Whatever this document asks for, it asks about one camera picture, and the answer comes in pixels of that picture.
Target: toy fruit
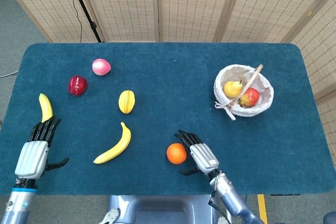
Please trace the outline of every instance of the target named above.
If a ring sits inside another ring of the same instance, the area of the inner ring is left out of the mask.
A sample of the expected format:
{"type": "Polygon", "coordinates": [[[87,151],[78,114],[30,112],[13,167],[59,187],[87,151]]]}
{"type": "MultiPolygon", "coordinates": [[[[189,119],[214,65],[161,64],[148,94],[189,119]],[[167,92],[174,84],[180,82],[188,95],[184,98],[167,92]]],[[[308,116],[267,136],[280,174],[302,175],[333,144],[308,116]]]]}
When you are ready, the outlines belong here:
{"type": "Polygon", "coordinates": [[[241,106],[254,106],[259,100],[259,92],[254,88],[248,88],[246,92],[240,97],[239,104],[241,106]]]}
{"type": "Polygon", "coordinates": [[[68,84],[68,91],[73,95],[83,94],[88,87],[86,79],[82,76],[73,76],[68,84]]]}
{"type": "Polygon", "coordinates": [[[124,114],[129,114],[135,104],[135,96],[132,90],[125,90],[119,96],[119,109],[124,114]]]}
{"type": "Polygon", "coordinates": [[[104,152],[103,154],[96,157],[96,159],[93,161],[95,164],[105,163],[118,156],[127,148],[127,146],[131,141],[132,134],[130,129],[127,128],[123,122],[121,122],[121,126],[122,126],[122,135],[119,142],[113,148],[109,149],[107,152],[104,152]]]}
{"type": "Polygon", "coordinates": [[[187,152],[180,143],[171,144],[167,149],[168,160],[175,165],[183,163],[187,158],[187,152]]]}
{"type": "Polygon", "coordinates": [[[235,98],[243,88],[241,81],[228,81],[223,87],[224,94],[227,97],[235,98]]]}
{"type": "Polygon", "coordinates": [[[52,107],[48,97],[45,94],[40,94],[38,97],[38,101],[40,102],[41,110],[42,110],[42,120],[41,122],[47,121],[52,117],[52,107]]]}
{"type": "Polygon", "coordinates": [[[97,59],[92,63],[92,71],[98,76],[104,76],[111,71],[111,65],[104,59],[97,59]]]}

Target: beige screen panel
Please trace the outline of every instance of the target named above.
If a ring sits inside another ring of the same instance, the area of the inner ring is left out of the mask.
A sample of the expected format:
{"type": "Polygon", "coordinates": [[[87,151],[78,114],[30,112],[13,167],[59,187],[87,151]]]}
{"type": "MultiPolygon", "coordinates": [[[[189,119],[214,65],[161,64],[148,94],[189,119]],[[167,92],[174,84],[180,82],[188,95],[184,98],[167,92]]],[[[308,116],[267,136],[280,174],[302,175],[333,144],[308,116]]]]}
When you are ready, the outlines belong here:
{"type": "Polygon", "coordinates": [[[157,0],[90,0],[107,41],[158,39],[157,0]]]}
{"type": "Polygon", "coordinates": [[[315,97],[335,87],[336,0],[328,0],[292,42],[302,51],[315,97]]]}
{"type": "MultiPolygon", "coordinates": [[[[18,0],[51,42],[79,42],[80,22],[72,0],[18,0]]],[[[82,42],[97,41],[78,1],[75,7],[82,22],[82,42]]]]}
{"type": "Polygon", "coordinates": [[[237,0],[222,41],[280,42],[314,0],[237,0]]]}
{"type": "Polygon", "coordinates": [[[160,0],[162,41],[212,41],[226,0],[160,0]]]}
{"type": "Polygon", "coordinates": [[[336,168],[336,97],[317,105],[331,157],[336,168]]]}

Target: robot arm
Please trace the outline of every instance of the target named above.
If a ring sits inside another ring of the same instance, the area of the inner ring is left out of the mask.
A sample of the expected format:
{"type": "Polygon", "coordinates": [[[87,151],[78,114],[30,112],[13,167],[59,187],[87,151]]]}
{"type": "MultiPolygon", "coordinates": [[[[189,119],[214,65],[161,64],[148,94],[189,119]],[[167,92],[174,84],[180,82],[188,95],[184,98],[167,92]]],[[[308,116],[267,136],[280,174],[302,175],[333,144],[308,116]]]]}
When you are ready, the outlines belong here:
{"type": "Polygon", "coordinates": [[[196,134],[186,133],[181,130],[178,132],[179,134],[175,134],[175,136],[190,149],[190,154],[196,163],[195,169],[188,172],[182,170],[180,173],[190,175],[198,171],[203,172],[210,178],[209,183],[214,189],[209,201],[210,205],[217,193],[230,214],[234,217],[240,216],[244,224],[264,224],[242,201],[232,182],[222,171],[218,170],[219,161],[210,148],[196,134]]]}
{"type": "Polygon", "coordinates": [[[31,203],[37,192],[36,180],[40,179],[45,171],[60,168],[69,161],[67,157],[60,163],[47,163],[49,148],[59,123],[60,119],[55,120],[53,116],[43,123],[36,124],[31,131],[16,165],[16,183],[6,203],[1,224],[27,223],[31,203]]]}

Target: yellow tape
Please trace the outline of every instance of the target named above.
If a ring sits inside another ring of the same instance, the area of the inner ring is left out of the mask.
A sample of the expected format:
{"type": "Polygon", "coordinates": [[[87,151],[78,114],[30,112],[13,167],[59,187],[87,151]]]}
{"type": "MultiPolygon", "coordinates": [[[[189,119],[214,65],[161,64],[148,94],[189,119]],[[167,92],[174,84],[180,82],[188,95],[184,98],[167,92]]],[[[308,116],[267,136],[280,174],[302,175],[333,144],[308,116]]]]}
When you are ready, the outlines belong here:
{"type": "Polygon", "coordinates": [[[265,205],[265,197],[263,194],[258,194],[258,206],[259,206],[259,214],[261,220],[268,224],[267,222],[267,214],[266,214],[266,205],[265,205]]]}

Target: basket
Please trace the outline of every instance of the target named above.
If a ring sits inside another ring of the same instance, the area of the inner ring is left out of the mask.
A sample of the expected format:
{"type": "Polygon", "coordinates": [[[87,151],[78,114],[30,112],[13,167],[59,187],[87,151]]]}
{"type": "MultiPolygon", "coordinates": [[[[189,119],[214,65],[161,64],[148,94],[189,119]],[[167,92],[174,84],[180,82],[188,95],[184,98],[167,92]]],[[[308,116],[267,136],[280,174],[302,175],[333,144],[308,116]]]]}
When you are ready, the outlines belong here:
{"type": "Polygon", "coordinates": [[[229,65],[222,69],[215,80],[214,93],[217,102],[215,108],[224,109],[232,120],[236,120],[234,115],[254,116],[267,110],[273,101],[274,90],[269,81],[260,74],[263,66],[252,68],[245,65],[229,65]],[[236,98],[228,98],[223,92],[223,86],[227,81],[242,81],[244,88],[236,98]],[[260,97],[256,105],[251,108],[241,107],[237,104],[239,98],[249,88],[259,91],[260,97]]]}

